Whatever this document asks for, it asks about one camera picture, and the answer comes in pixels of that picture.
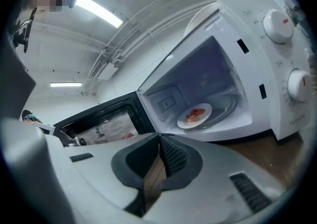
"white plate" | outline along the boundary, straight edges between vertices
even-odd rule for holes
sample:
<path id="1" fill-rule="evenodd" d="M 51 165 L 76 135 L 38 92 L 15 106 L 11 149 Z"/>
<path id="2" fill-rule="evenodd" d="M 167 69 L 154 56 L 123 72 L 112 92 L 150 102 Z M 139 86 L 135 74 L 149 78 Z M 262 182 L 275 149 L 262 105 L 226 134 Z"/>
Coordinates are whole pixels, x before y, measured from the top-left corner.
<path id="1" fill-rule="evenodd" d="M 196 122 L 187 122 L 186 115 L 189 115 L 194 109 L 204 109 L 205 112 L 196 118 L 197 120 Z M 179 116 L 177 125 L 182 129 L 195 128 L 196 126 L 205 122 L 208 119 L 208 117 L 211 115 L 211 112 L 212 112 L 212 107 L 208 103 L 201 103 L 201 104 L 195 105 L 189 108 L 188 110 L 186 110 L 182 115 Z"/>

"oven door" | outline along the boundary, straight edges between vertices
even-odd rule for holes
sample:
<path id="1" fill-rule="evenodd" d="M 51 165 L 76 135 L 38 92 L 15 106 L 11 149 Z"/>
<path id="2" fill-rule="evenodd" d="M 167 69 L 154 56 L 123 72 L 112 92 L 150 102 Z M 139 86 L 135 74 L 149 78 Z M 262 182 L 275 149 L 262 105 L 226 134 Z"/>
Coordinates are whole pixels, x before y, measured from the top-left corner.
<path id="1" fill-rule="evenodd" d="M 135 92 L 94 106 L 54 126 L 55 130 L 71 139 L 76 138 L 81 145 L 113 142 L 155 132 Z"/>

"white wall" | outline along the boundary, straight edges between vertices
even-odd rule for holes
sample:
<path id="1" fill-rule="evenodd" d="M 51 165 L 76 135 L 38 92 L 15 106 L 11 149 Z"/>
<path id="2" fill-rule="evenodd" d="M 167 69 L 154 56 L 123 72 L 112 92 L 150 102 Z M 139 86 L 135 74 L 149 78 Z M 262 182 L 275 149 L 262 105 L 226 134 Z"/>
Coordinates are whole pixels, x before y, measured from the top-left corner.
<path id="1" fill-rule="evenodd" d="M 104 82 L 98 93 L 99 103 L 136 91 L 155 67 L 183 38 L 191 17 L 165 29 L 146 41 L 121 65 L 115 75 Z"/>
<path id="2" fill-rule="evenodd" d="M 36 98 L 29 99 L 24 110 L 34 113 L 44 124 L 53 125 L 97 104 L 93 96 Z"/>

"control knob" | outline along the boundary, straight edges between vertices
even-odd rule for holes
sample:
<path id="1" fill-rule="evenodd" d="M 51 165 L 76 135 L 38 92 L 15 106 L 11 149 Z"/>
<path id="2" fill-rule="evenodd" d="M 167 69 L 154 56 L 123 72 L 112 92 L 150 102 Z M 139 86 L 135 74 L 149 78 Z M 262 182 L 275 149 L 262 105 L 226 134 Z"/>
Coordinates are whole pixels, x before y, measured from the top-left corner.
<path id="1" fill-rule="evenodd" d="M 308 72 L 295 69 L 288 79 L 288 94 L 298 102 L 306 102 L 312 94 L 312 79 Z"/>
<path id="2" fill-rule="evenodd" d="M 268 37 L 277 44 L 293 37 L 293 23 L 281 11 L 270 10 L 263 19 L 263 27 Z"/>

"fluorescent light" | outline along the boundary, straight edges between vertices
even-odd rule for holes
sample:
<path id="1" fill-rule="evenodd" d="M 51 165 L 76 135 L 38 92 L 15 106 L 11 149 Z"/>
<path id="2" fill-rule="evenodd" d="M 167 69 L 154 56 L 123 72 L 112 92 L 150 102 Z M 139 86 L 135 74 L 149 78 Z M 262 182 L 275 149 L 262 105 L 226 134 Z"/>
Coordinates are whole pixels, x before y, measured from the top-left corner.
<path id="1" fill-rule="evenodd" d="M 106 20 L 116 28 L 122 24 L 122 20 L 120 20 L 117 16 L 113 15 L 107 9 L 103 8 L 101 5 L 98 5 L 96 2 L 92 0 L 77 0 L 76 4 L 81 8 L 86 9 L 89 12 L 99 16 L 101 19 Z"/>
<path id="2" fill-rule="evenodd" d="M 82 83 L 51 83 L 51 87 L 81 87 Z"/>

